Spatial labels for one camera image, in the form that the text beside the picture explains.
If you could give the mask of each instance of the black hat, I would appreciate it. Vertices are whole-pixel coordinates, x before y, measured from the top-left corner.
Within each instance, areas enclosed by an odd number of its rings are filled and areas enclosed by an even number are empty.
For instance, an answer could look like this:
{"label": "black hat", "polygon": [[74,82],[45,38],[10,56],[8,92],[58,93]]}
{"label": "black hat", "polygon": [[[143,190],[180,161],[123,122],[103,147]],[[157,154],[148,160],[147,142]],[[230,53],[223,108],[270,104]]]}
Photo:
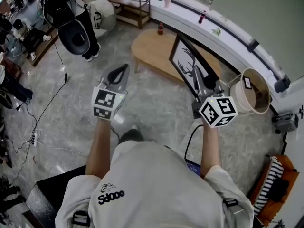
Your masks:
{"label": "black hat", "polygon": [[18,30],[21,29],[23,27],[23,24],[22,24],[21,20],[16,19],[15,22],[13,23],[13,27],[15,29],[18,29]]}
{"label": "black hat", "polygon": [[74,55],[82,55],[90,48],[89,37],[85,28],[78,20],[60,27],[58,37],[64,47]]}

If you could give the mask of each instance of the power strip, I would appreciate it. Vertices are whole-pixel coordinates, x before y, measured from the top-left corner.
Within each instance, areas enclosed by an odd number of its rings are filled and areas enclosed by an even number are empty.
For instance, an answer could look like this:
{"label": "power strip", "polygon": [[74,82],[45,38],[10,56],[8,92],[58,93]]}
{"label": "power strip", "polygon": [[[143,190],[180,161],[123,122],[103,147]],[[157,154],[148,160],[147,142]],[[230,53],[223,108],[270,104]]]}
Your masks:
{"label": "power strip", "polygon": [[38,133],[34,133],[30,139],[30,143],[36,147],[37,140],[38,140]]}

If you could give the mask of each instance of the wooden coffee table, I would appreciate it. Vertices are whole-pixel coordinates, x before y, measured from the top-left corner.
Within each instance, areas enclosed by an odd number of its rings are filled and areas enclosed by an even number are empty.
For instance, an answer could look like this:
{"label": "wooden coffee table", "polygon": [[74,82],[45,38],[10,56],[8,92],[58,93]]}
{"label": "wooden coffee table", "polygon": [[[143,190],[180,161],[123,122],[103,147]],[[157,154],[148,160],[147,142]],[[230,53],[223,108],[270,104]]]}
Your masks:
{"label": "wooden coffee table", "polygon": [[[138,72],[138,65],[141,64],[176,83],[184,84],[180,74],[169,61],[175,37],[176,35],[166,32],[163,35],[159,35],[156,29],[148,29],[140,33],[132,43],[135,73]],[[219,61],[209,52],[195,44],[193,45],[220,78],[221,68]]]}

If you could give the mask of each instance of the framed picture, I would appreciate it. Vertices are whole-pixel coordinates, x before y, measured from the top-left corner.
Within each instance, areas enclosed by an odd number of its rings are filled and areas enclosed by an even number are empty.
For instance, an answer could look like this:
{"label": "framed picture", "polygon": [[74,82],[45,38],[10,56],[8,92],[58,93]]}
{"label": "framed picture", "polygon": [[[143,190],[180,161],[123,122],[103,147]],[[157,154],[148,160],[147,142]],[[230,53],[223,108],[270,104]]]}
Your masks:
{"label": "framed picture", "polygon": [[195,92],[192,77],[194,66],[197,66],[201,70],[204,78],[209,76],[209,78],[212,78],[214,81],[219,79],[204,57],[182,34],[176,35],[169,60],[179,72],[195,98],[197,98],[198,95]]}

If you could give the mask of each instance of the red bottle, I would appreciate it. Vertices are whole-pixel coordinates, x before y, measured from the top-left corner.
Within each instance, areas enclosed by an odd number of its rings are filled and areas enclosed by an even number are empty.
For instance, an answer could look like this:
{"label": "red bottle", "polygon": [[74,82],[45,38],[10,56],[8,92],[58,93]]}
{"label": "red bottle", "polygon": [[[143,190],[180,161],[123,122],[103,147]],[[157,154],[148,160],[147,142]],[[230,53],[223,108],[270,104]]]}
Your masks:
{"label": "red bottle", "polygon": [[199,24],[201,24],[203,22],[203,19],[205,18],[205,16],[206,16],[206,11],[204,11],[203,13],[200,14]]}
{"label": "red bottle", "polygon": [[160,23],[160,25],[158,26],[157,33],[158,33],[159,35],[162,35],[162,34],[163,34],[163,25],[162,25],[162,23]]}

